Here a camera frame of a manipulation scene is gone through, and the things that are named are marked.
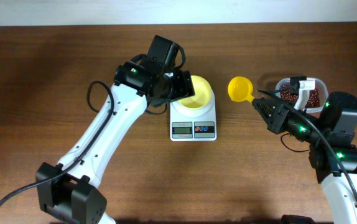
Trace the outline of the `yellow plastic measuring scoop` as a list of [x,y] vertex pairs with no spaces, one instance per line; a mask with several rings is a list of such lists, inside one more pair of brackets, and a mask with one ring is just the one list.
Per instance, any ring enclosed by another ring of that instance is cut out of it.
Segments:
[[228,95],[234,102],[252,103],[254,100],[253,84],[246,77],[234,77],[228,84]]

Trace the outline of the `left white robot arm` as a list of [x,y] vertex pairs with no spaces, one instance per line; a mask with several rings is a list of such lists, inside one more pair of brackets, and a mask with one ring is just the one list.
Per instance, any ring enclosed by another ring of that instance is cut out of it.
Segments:
[[114,223],[98,190],[109,160],[129,128],[149,106],[193,96],[191,74],[176,65],[179,44],[159,35],[146,54],[116,69],[108,97],[80,140],[56,165],[44,162],[35,174],[41,211],[64,223]]

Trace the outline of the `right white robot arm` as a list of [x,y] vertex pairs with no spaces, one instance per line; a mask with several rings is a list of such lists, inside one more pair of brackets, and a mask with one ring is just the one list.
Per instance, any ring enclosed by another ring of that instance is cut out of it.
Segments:
[[309,144],[308,159],[328,200],[334,223],[357,223],[357,97],[329,94],[319,117],[294,108],[268,92],[252,105],[274,134],[287,133]]

